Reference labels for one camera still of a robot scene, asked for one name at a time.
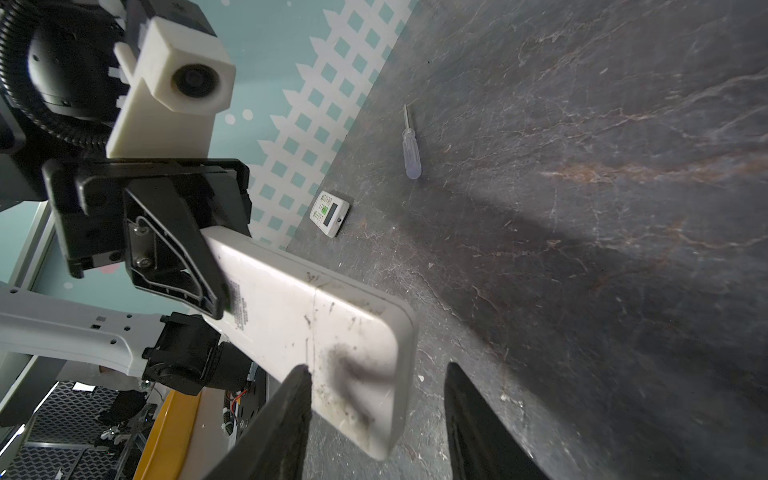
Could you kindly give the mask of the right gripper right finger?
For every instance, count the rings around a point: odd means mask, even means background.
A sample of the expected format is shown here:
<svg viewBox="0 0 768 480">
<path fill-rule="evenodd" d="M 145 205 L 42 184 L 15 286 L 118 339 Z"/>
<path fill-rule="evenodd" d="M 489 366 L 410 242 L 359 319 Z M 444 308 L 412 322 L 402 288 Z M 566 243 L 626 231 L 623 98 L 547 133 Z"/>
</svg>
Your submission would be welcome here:
<svg viewBox="0 0 768 480">
<path fill-rule="evenodd" d="M 456 362 L 447 365 L 444 409 L 455 479 L 545 479 Z"/>
</svg>

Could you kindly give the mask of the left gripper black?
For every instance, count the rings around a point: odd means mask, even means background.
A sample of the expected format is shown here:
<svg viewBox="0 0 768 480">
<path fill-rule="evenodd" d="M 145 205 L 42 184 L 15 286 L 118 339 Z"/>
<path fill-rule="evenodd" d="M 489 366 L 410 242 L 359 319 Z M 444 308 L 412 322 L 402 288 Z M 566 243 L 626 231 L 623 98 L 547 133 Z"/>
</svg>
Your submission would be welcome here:
<svg viewBox="0 0 768 480">
<path fill-rule="evenodd" d="M 137 289 L 223 317 L 227 282 L 200 228 L 250 234 L 244 163 L 51 159 L 43 177 L 71 276 L 126 261 Z"/>
</svg>

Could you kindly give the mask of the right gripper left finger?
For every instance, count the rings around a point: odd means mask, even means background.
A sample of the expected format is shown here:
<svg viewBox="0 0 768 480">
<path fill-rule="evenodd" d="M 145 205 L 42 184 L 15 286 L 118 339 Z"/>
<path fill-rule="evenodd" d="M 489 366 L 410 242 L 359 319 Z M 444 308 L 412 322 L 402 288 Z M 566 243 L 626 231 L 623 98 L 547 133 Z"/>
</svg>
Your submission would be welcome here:
<svg viewBox="0 0 768 480">
<path fill-rule="evenodd" d="M 312 418 L 312 375 L 294 367 L 206 480 L 300 479 Z"/>
</svg>

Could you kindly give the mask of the clear handle screwdriver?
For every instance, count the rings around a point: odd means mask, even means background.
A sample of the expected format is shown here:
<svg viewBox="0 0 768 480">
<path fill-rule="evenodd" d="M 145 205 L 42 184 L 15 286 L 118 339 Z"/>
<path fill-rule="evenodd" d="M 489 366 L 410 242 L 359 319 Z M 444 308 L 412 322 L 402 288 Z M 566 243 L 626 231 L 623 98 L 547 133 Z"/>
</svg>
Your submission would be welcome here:
<svg viewBox="0 0 768 480">
<path fill-rule="evenodd" d="M 402 133 L 402 147 L 406 176 L 411 180 L 417 180 L 422 175 L 422 164 L 416 138 L 416 132 L 412 128 L 408 106 L 403 106 L 405 128 Z"/>
</svg>

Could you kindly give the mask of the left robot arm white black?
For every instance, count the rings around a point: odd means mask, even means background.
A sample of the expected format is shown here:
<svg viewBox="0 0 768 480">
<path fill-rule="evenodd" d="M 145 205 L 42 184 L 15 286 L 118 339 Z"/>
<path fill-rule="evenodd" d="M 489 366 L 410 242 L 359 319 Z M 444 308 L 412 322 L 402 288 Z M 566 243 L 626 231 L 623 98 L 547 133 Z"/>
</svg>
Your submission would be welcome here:
<svg viewBox="0 0 768 480">
<path fill-rule="evenodd" d="M 191 1 L 130 1 L 114 47 L 128 91 L 110 131 L 71 123 L 44 103 L 29 68 L 54 8 L 12 1 L 1 21 L 1 84 L 40 130 L 85 151 L 49 158 L 42 185 L 74 277 L 123 263 L 133 285 L 192 308 L 157 318 L 1 290 L 1 346 L 104 366 L 186 395 L 242 388 L 251 360 L 214 329 L 233 300 L 203 232 L 249 235 L 248 167 L 208 156 L 236 69 Z"/>
</svg>

